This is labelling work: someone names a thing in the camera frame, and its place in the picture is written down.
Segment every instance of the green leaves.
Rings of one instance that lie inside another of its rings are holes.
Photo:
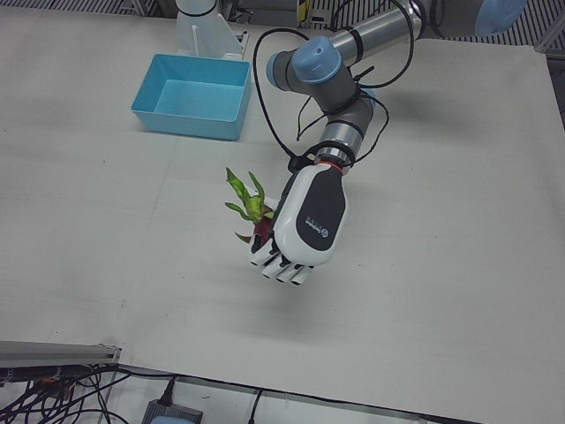
[[[241,180],[236,177],[233,172],[231,172],[230,168],[226,168],[226,171],[228,173],[228,183],[236,192],[237,197],[245,203],[245,200],[249,199],[250,195],[247,192],[244,183],[242,183]]]
[[[225,202],[225,205],[230,208],[231,210],[235,210],[236,212],[238,212],[242,218],[244,218],[246,221],[252,221],[253,218],[251,218],[250,216],[248,216],[243,209],[241,209],[238,205],[234,204],[234,203],[229,203],[229,202]]]
[[[255,189],[257,190],[257,194],[255,194],[254,196],[251,196],[249,194],[247,188],[245,188],[245,184],[235,176],[230,168],[226,168],[226,175],[226,181],[228,182],[228,184],[230,184],[231,188],[233,188],[234,192],[236,192],[237,197],[242,201],[244,205],[244,207],[241,208],[234,203],[226,202],[225,205],[228,208],[235,210],[243,219],[245,219],[246,221],[251,221],[255,225],[260,223],[264,217],[266,217],[267,219],[273,219],[275,212],[265,206],[265,190],[252,172],[249,172],[249,178],[251,179],[253,185],[255,186]],[[249,243],[249,241],[251,240],[251,237],[242,236],[237,233],[236,236],[245,243]]]

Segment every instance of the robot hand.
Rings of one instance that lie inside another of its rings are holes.
[[[348,211],[342,176],[335,164],[317,163],[290,178],[269,231],[257,231],[249,245],[249,261],[263,276],[301,285],[329,261]]]

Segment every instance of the blue plastic bin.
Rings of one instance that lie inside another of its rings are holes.
[[[152,131],[237,140],[251,94],[249,68],[248,62],[155,55],[132,111]]]

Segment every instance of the white tabletop surface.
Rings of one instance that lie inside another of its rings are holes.
[[[345,179],[336,254],[296,288],[246,263],[233,231],[250,229],[223,206],[225,166],[272,196],[289,176],[254,89],[239,142],[147,132],[130,112],[153,55],[176,51],[174,25],[0,8],[0,339],[119,345],[127,364],[465,420],[565,422],[565,135],[544,57],[418,42],[378,93],[391,124]],[[295,45],[273,37],[261,63]],[[369,59],[366,79],[405,54]],[[265,92],[293,140],[304,97]]]

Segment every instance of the power adapter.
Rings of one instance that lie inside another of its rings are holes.
[[[155,399],[147,404],[141,424],[150,424],[155,417],[182,418],[194,424],[200,424],[202,421],[202,415],[204,414],[202,411],[176,404],[161,405],[159,401],[160,399]]]

